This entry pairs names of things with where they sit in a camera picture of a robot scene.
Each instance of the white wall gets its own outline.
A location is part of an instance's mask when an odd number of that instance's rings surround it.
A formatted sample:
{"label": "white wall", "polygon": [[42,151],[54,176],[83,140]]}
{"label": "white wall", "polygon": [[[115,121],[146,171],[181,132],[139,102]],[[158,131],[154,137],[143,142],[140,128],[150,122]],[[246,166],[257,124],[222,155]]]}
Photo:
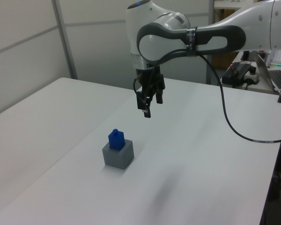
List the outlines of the white wall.
{"label": "white wall", "polygon": [[0,0],[0,112],[70,77],[51,0]]}
{"label": "white wall", "polygon": [[[125,16],[135,0],[57,0],[79,80],[132,88],[135,77]],[[192,26],[208,25],[209,0],[155,0],[157,5],[189,16]],[[206,83],[207,66],[197,58],[162,65],[167,78]]]}

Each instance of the white table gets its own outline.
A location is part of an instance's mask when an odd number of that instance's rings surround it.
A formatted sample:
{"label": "white table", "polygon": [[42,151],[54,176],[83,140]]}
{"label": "white table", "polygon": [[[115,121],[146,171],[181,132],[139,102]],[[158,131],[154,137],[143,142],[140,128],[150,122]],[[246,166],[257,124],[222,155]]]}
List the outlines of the white table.
{"label": "white table", "polygon": [[[235,59],[233,60],[233,62],[240,62],[243,53],[244,52],[239,52],[237,54],[237,56],[235,57]],[[256,62],[251,62],[251,65],[256,67],[256,72],[259,73]],[[270,68],[268,68],[268,70],[281,70],[281,66],[271,65]],[[232,87],[232,85],[227,85],[227,84],[223,84],[223,86]],[[237,86],[236,88],[245,90],[245,87],[246,87],[246,83],[244,83],[242,86]],[[259,74],[259,83],[255,84],[255,85],[252,84],[252,85],[248,86],[247,90],[257,91],[257,92],[261,92],[261,93],[268,93],[268,94],[276,94],[276,95],[279,94],[278,92],[273,91],[273,89],[268,85],[268,83],[265,81],[265,79],[263,78],[263,76],[261,74]]]}
{"label": "white table", "polygon": [[133,95],[61,78],[0,114],[0,211]]}
{"label": "white table", "polygon": [[[152,103],[151,119],[130,97],[10,203],[0,225],[258,225],[279,144],[234,134],[218,87],[165,83],[164,104]],[[236,130],[281,138],[278,96],[224,91]],[[133,141],[125,171],[104,165],[114,128]]]}
{"label": "white table", "polygon": [[235,9],[238,10],[246,5],[252,4],[253,0],[240,0],[240,1],[214,1],[214,9]]}

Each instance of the laptop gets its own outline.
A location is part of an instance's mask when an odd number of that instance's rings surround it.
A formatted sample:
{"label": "laptop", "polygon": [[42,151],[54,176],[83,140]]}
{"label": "laptop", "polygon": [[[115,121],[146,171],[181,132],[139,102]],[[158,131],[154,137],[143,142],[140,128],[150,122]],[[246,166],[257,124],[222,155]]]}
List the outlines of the laptop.
{"label": "laptop", "polygon": [[281,94],[281,69],[268,70],[266,63],[257,54],[257,52],[253,51],[252,54],[254,55],[260,75],[265,79],[265,81],[273,91],[278,91]]}

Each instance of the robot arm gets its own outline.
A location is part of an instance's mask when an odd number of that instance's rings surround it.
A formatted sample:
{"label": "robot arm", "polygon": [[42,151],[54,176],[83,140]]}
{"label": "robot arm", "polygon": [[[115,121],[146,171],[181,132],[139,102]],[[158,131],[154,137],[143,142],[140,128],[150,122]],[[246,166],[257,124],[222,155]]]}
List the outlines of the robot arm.
{"label": "robot arm", "polygon": [[[137,92],[138,108],[146,117],[150,117],[155,94],[157,102],[162,103],[165,88],[159,65],[154,69],[157,62],[198,53],[281,49],[281,0],[252,4],[205,27],[191,27],[182,13],[143,0],[128,8],[126,24],[133,66],[142,85],[142,91]],[[162,59],[171,52],[170,57]]]}

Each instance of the floor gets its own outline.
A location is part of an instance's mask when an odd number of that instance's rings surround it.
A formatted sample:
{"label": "floor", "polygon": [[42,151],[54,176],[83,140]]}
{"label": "floor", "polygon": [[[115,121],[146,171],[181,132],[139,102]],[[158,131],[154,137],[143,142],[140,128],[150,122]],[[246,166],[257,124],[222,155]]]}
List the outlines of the floor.
{"label": "floor", "polygon": [[277,179],[274,179],[271,187],[274,189],[274,200],[268,200],[265,205],[266,221],[264,217],[260,222],[260,225],[281,225],[281,181],[278,184]]}

